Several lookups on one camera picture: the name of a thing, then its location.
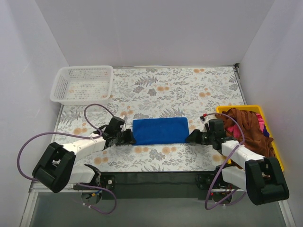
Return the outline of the blue towel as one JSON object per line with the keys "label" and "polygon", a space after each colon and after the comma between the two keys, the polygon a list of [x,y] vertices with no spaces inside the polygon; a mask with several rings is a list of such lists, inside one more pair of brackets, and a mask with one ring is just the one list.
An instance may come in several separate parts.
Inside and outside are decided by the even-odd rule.
{"label": "blue towel", "polygon": [[188,121],[185,117],[133,120],[133,136],[137,146],[185,143]]}

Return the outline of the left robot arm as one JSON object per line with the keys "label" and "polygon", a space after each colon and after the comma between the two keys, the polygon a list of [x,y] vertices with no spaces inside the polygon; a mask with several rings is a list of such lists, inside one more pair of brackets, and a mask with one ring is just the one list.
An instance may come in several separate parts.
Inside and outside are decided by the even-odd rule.
{"label": "left robot arm", "polygon": [[60,145],[51,143],[46,148],[32,175],[54,193],[68,184],[101,185],[101,171],[91,164],[75,164],[112,146],[133,145],[136,140],[131,129],[124,129],[125,120],[112,117],[109,124],[97,128],[87,139]]}

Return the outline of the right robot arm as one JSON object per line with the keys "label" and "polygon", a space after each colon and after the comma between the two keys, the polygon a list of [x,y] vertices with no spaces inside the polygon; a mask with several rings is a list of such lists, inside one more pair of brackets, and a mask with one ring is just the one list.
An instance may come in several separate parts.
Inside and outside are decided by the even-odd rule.
{"label": "right robot arm", "polygon": [[212,191],[213,187],[235,186],[246,192],[255,205],[289,198],[289,189],[277,158],[259,155],[235,138],[228,137],[221,119],[209,120],[205,128],[205,132],[194,130],[186,142],[211,145],[236,166],[221,164],[209,176],[197,176],[199,187]]}

